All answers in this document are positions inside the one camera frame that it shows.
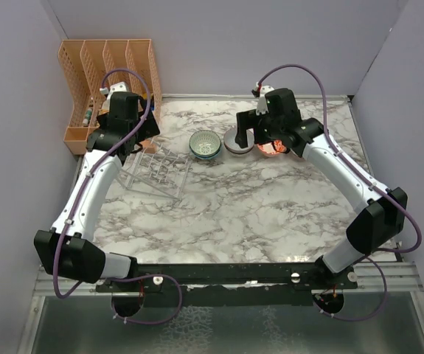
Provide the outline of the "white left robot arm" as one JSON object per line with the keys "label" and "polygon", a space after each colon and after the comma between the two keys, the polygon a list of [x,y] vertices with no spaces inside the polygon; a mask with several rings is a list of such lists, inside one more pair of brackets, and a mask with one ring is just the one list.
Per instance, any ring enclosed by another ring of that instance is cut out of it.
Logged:
{"label": "white left robot arm", "polygon": [[46,273],[79,282],[113,278],[123,291],[136,287],[135,259],[107,253],[93,244],[94,230],[107,191],[126,159],[141,142],[159,135],[150,101],[119,91],[99,126],[87,138],[83,166],[72,194],[47,231],[37,231],[34,246]]}

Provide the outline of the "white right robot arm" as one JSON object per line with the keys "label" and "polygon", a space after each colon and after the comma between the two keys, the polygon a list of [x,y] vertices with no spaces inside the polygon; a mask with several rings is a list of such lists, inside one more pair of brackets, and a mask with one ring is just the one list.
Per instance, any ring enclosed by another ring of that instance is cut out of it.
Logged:
{"label": "white right robot arm", "polygon": [[281,142],[295,155],[319,169],[343,194],[357,216],[347,227],[346,236],[317,261],[314,279],[322,288],[332,288],[341,272],[400,233],[404,215],[393,205],[407,205],[401,188],[389,189],[362,167],[351,170],[348,156],[324,126],[315,118],[303,119],[293,92],[286,88],[263,86],[254,93],[257,107],[237,113],[235,143],[250,145]]}

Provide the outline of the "white teal patterned bowl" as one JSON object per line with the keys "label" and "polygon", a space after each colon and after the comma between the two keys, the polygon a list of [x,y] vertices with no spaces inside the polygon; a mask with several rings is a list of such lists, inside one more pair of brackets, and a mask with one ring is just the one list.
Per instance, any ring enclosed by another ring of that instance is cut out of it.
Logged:
{"label": "white teal patterned bowl", "polygon": [[219,154],[221,148],[220,137],[211,130],[196,131],[189,139],[189,149],[199,159],[213,159]]}

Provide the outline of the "blue wave hexagon bowl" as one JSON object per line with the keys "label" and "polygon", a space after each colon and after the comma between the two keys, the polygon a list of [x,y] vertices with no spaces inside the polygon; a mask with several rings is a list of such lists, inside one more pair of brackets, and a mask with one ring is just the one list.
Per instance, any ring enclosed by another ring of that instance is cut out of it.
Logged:
{"label": "blue wave hexagon bowl", "polygon": [[251,144],[248,147],[241,147],[239,146],[238,143],[236,143],[235,138],[237,135],[237,129],[236,127],[230,128],[228,129],[227,132],[225,132],[224,136],[223,136],[223,144],[225,146],[225,148],[235,154],[235,155],[244,155],[246,153],[249,153],[254,145],[252,144],[252,142],[254,141],[253,138],[253,133],[251,131],[246,131],[247,137],[250,139]]}

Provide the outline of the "orange floral bowl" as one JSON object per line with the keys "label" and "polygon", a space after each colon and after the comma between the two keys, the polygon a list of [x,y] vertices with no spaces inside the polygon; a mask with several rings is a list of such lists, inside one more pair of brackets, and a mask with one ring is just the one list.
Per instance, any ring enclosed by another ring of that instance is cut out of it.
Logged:
{"label": "orange floral bowl", "polygon": [[260,152],[267,157],[275,157],[279,154],[287,153],[288,149],[280,140],[275,140],[263,145],[257,145]]}

